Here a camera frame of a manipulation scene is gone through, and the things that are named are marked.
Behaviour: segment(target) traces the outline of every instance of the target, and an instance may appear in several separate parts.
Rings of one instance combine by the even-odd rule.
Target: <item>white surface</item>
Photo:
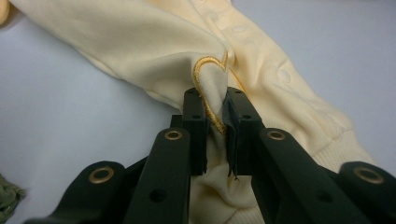
[[[349,115],[361,144],[396,175],[396,2],[233,3]],[[8,223],[47,216],[91,163],[140,160],[175,113],[19,16],[0,29],[0,173],[28,195]]]

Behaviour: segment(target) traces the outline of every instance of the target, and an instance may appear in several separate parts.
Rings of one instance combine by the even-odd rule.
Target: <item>green cloth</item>
[[[6,223],[14,214],[18,202],[23,199],[24,195],[23,189],[7,182],[0,175],[0,224]]]

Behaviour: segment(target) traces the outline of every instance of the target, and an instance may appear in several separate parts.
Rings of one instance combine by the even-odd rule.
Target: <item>yellow object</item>
[[[0,25],[7,20],[8,13],[9,13],[8,0],[0,0]]]

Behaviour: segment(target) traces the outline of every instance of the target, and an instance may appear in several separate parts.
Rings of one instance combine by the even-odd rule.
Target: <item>round hole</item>
[[[183,136],[183,134],[178,131],[169,131],[165,134],[165,138],[169,139],[169,140],[177,140],[177,139],[181,138],[182,136]]]
[[[92,171],[88,179],[93,184],[102,184],[111,179],[113,175],[114,170],[109,166],[105,166]]]
[[[167,193],[165,190],[155,189],[150,193],[149,199],[154,203],[160,203],[166,199],[166,196],[167,196]]]
[[[324,190],[317,190],[315,192],[315,197],[323,203],[332,203],[332,195]]]
[[[286,138],[285,134],[277,132],[277,131],[269,132],[267,135],[268,135],[268,137],[270,137],[271,139],[274,139],[274,140],[283,140]]]
[[[367,181],[372,184],[382,184],[384,183],[384,177],[377,173],[376,171],[363,167],[363,166],[358,166],[356,167],[353,172],[355,173],[356,176],[358,176],[360,179]]]

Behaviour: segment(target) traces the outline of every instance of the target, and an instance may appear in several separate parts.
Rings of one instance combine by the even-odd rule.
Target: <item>snap button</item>
[[[246,29],[247,29],[247,28],[246,28],[246,26],[244,26],[244,25],[238,25],[238,26],[235,26],[235,27],[232,28],[232,30],[233,30],[234,32],[236,32],[236,33],[242,33],[242,32],[244,32]]]
[[[289,74],[287,71],[285,71],[285,70],[280,70],[280,71],[278,72],[278,75],[279,75],[279,77],[280,77],[280,79],[281,79],[282,81],[284,81],[284,82],[286,82],[286,83],[290,83],[290,82],[291,82],[290,74]]]

